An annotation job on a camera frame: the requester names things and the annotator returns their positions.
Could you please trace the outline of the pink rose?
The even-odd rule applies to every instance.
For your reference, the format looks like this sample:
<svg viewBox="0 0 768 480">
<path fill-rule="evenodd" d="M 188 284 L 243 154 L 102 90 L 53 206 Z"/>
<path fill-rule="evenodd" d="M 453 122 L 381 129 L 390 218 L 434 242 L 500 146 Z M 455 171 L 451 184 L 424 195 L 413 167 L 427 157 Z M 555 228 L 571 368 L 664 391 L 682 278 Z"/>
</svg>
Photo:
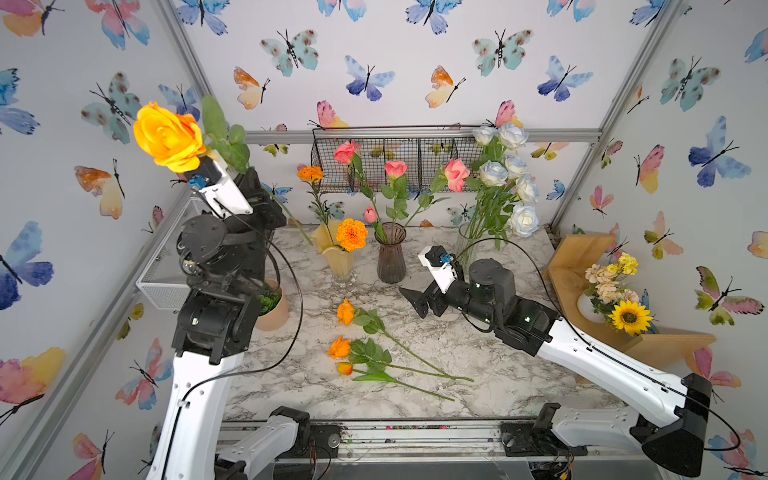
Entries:
<svg viewBox="0 0 768 480">
<path fill-rule="evenodd" d="M 420 195 L 418 207 L 408 217 L 405 226 L 408 226 L 417 215 L 426 212 L 433 204 L 442 201 L 443 198 L 437 198 L 436 195 L 444 189 L 454 193 L 461 193 L 469 175 L 470 170 L 461 159 L 450 160 L 445 167 L 437 171 L 429 188 Z"/>
</svg>

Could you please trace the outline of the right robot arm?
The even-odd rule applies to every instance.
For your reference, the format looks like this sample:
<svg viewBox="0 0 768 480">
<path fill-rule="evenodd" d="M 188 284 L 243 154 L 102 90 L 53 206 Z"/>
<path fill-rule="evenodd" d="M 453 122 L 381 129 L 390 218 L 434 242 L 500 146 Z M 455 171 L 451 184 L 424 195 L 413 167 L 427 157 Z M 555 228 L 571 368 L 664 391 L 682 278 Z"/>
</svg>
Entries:
<svg viewBox="0 0 768 480">
<path fill-rule="evenodd" d="M 444 252 L 419 259 L 432 282 L 423 291 L 400 292 L 420 317 L 455 308 L 487 323 L 505 345 L 563 366 L 625 402 L 615 412 L 543 408 L 540 420 L 562 444 L 638 449 L 670 472 L 700 476 L 709 380 L 653 368 L 587 335 L 554 309 L 519 296 L 513 272 L 494 259 L 475 261 L 467 274 Z"/>
</svg>

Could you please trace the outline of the pink rose pair stem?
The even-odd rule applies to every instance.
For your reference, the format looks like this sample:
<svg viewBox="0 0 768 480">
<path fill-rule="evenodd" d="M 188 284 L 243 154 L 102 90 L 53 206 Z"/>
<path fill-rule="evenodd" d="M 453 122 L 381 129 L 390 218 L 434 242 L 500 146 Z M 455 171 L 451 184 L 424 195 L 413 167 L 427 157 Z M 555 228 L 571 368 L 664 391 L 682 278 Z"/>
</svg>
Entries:
<svg viewBox="0 0 768 480">
<path fill-rule="evenodd" d="M 366 176 L 358 150 L 357 143 L 347 141 L 336 148 L 334 159 L 337 163 L 348 168 L 349 173 L 359 185 L 360 192 L 371 202 L 371 206 L 375 208 L 382 222 L 377 206 L 376 192 Z M 385 164 L 384 171 L 386 179 L 380 187 L 380 191 L 387 200 L 393 201 L 393 205 L 385 209 L 385 216 L 392 222 L 405 220 L 408 218 L 408 166 L 402 161 L 389 161 Z"/>
</svg>

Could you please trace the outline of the small white rose stem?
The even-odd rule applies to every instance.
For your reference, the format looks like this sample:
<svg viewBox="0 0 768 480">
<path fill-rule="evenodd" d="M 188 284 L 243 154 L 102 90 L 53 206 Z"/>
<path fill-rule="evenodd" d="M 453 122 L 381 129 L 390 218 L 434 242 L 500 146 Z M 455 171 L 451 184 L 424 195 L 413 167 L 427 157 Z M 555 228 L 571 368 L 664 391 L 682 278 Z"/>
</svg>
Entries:
<svg viewBox="0 0 768 480">
<path fill-rule="evenodd" d="M 529 134 L 521 127 L 513 123 L 506 123 L 495 131 L 495 138 L 491 146 L 496 157 L 506 153 L 516 153 L 524 146 Z"/>
</svg>

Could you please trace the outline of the orange marigold stem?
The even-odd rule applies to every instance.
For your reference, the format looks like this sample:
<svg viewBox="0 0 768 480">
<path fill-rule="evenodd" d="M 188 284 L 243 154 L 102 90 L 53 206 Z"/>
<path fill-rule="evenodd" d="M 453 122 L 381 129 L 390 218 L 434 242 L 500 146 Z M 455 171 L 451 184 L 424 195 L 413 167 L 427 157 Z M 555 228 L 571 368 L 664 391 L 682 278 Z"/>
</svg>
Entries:
<svg viewBox="0 0 768 480">
<path fill-rule="evenodd" d="M 365 224 L 354 219 L 343 220 L 336 232 L 336 243 L 346 252 L 354 252 L 367 245 L 368 230 Z"/>
</svg>

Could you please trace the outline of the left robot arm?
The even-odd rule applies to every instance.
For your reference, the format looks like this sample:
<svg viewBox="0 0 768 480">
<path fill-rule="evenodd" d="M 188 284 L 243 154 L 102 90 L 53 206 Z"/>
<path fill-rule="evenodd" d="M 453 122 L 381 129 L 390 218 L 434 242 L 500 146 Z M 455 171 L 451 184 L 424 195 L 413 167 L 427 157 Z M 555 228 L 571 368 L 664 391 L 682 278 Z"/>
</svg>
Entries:
<svg viewBox="0 0 768 480">
<path fill-rule="evenodd" d="M 262 314 L 274 231 L 287 220 L 255 169 L 236 193 L 207 184 L 212 211 L 186 221 L 177 242 L 190 293 L 172 339 L 173 389 L 149 479 L 253 479 L 279 456 L 310 448 L 308 413 L 280 407 L 249 437 L 223 451 L 218 436 L 232 380 Z"/>
</svg>

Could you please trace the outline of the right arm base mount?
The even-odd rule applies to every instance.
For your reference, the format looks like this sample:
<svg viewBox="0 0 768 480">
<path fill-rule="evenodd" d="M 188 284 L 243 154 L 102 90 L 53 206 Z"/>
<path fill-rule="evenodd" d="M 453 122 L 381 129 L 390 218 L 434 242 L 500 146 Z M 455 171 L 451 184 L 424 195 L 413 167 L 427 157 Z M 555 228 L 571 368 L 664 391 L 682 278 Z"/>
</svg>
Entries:
<svg viewBox="0 0 768 480">
<path fill-rule="evenodd" d="M 561 408 L 556 402 L 545 403 L 537 417 L 500 424 L 500 442 L 507 457 L 587 456 L 586 446 L 571 446 L 553 431 L 554 415 Z"/>
</svg>

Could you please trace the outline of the orange ranunculus flower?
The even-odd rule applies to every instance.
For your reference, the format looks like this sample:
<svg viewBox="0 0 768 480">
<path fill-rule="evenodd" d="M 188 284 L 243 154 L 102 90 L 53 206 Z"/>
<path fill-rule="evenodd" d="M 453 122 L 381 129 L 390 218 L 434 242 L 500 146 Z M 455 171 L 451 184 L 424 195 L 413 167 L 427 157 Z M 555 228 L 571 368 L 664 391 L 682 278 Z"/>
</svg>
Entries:
<svg viewBox="0 0 768 480">
<path fill-rule="evenodd" d="M 331 344 L 328 355 L 332 360 L 338 360 L 337 365 L 342 362 L 348 362 L 352 363 L 355 368 L 362 371 L 376 369 L 382 370 L 389 374 L 389 370 L 397 370 L 435 378 L 471 382 L 471 379 L 468 377 L 451 375 L 451 378 L 449 378 L 447 376 L 438 374 L 431 368 L 428 370 L 422 370 L 396 364 L 390 351 L 383 348 L 372 338 L 368 338 L 366 340 L 351 340 L 340 336 Z"/>
</svg>

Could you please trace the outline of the orange rose flower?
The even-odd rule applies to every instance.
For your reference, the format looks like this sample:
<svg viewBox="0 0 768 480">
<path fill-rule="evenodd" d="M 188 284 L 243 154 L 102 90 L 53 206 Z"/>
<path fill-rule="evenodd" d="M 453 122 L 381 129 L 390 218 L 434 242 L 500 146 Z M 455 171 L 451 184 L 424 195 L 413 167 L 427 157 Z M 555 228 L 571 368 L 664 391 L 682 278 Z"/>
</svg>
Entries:
<svg viewBox="0 0 768 480">
<path fill-rule="evenodd" d="M 203 99 L 199 119 L 191 114 L 174 113 L 155 102 L 148 103 L 138 111 L 134 136 L 157 165 L 176 173 L 186 183 L 183 174 L 197 169 L 199 157 L 213 151 L 227 163 L 228 173 L 235 182 L 239 175 L 253 167 L 244 127 L 228 123 L 219 103 L 210 95 Z M 282 207 L 287 223 L 300 227 L 277 194 L 271 192 Z"/>
<path fill-rule="evenodd" d="M 417 355 L 410 348 L 406 347 L 402 342 L 392 336 L 384 324 L 382 318 L 375 310 L 365 310 L 362 308 L 354 307 L 348 299 L 345 299 L 337 308 L 337 319 L 345 326 L 355 324 L 360 326 L 369 335 L 381 334 L 395 343 L 396 346 L 403 348 L 408 354 L 416 358 L 419 362 L 428 366 L 438 374 L 451 378 L 451 375 L 436 365 L 428 362 L 421 356 Z"/>
</svg>

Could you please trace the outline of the orange tulip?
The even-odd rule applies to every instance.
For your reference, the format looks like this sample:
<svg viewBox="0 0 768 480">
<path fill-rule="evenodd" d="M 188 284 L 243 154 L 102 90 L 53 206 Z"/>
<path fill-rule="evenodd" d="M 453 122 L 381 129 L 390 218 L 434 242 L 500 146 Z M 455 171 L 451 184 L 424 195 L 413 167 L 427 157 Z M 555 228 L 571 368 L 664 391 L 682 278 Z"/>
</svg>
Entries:
<svg viewBox="0 0 768 480">
<path fill-rule="evenodd" d="M 377 382 L 377 383 L 394 384 L 394 385 L 399 385 L 401 387 L 411 389 L 423 394 L 427 394 L 436 398 L 452 401 L 452 398 L 449 398 L 447 396 L 444 396 L 435 392 L 431 392 L 431 391 L 407 384 L 400 380 L 397 380 L 382 370 L 374 369 L 374 370 L 362 371 L 355 368 L 352 363 L 342 362 L 337 365 L 337 371 L 343 376 L 352 376 L 353 381 L 355 382 Z"/>
</svg>

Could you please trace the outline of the pink tulip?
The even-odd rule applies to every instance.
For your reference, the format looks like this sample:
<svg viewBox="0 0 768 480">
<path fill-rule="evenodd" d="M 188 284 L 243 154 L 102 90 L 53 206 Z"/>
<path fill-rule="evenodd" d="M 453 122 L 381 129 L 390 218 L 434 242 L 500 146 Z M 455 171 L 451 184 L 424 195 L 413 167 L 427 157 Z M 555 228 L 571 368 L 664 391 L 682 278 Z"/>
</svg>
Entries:
<svg viewBox="0 0 768 480">
<path fill-rule="evenodd" d="M 372 206 L 369 206 L 364 211 L 363 216 L 365 221 L 368 222 L 373 227 L 376 240 L 382 244 L 386 244 L 388 241 L 388 237 L 375 208 Z"/>
</svg>

